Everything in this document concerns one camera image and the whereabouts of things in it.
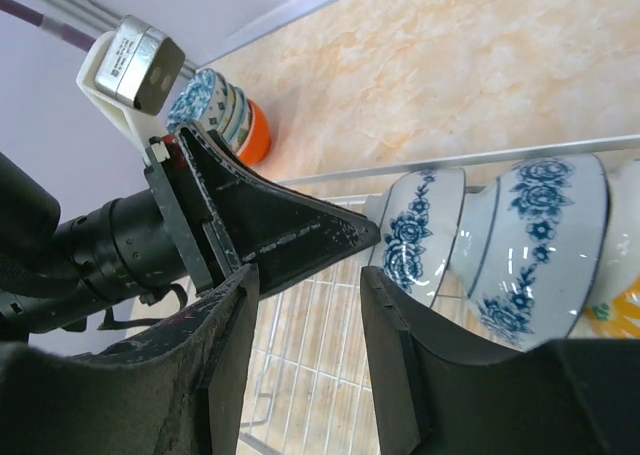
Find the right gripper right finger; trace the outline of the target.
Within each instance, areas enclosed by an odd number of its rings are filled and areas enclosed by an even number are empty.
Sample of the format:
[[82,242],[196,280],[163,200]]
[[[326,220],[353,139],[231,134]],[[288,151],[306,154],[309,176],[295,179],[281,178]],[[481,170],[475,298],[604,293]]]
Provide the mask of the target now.
[[384,454],[635,454],[639,344],[556,339],[518,352],[361,272]]

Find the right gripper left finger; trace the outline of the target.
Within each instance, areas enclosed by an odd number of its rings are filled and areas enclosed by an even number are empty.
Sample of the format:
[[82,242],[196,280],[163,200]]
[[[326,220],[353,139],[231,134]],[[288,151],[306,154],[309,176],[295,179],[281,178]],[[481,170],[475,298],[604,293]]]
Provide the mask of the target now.
[[259,298],[246,265],[98,354],[1,347],[5,454],[232,454]]

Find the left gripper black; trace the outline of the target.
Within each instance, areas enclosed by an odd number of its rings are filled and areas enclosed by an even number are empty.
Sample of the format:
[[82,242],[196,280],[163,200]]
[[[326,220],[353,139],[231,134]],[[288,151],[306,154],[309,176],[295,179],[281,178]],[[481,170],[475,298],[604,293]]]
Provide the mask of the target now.
[[198,295],[255,264],[274,296],[380,241],[365,216],[262,177],[199,122],[177,138],[149,140],[144,174]]

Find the white wire dish rack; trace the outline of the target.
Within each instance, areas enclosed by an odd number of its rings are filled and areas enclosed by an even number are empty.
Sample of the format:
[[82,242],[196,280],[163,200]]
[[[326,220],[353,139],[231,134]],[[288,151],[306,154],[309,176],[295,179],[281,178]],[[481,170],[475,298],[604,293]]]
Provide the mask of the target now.
[[[462,168],[480,191],[522,158],[592,147],[592,141],[421,160],[288,180],[362,211],[401,176]],[[259,305],[238,434],[239,454],[377,454],[380,451],[361,318],[362,258],[332,265]]]

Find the blue white patterned bowl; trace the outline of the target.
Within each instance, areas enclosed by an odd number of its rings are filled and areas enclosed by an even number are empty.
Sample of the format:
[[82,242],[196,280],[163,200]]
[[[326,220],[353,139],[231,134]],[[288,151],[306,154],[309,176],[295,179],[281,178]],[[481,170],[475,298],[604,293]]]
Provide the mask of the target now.
[[521,351],[566,337],[595,278],[608,208],[594,154],[523,160],[467,195],[449,269],[478,321]]

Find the yellow floral bowl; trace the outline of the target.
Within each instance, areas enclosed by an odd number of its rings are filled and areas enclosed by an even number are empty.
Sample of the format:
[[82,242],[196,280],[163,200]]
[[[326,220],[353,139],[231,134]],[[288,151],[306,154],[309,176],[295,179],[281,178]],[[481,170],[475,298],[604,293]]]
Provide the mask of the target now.
[[610,213],[582,319],[594,337],[639,337],[639,161],[611,172]]

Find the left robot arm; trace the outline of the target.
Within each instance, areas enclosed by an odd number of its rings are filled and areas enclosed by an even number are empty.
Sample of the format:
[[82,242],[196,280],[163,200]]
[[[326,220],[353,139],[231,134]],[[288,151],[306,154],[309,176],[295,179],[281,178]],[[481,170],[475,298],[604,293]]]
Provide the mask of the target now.
[[205,294],[246,266],[276,295],[380,240],[364,215],[258,175],[196,121],[152,138],[145,190],[69,221],[58,201],[9,159],[1,162],[1,336],[81,332],[114,307]]

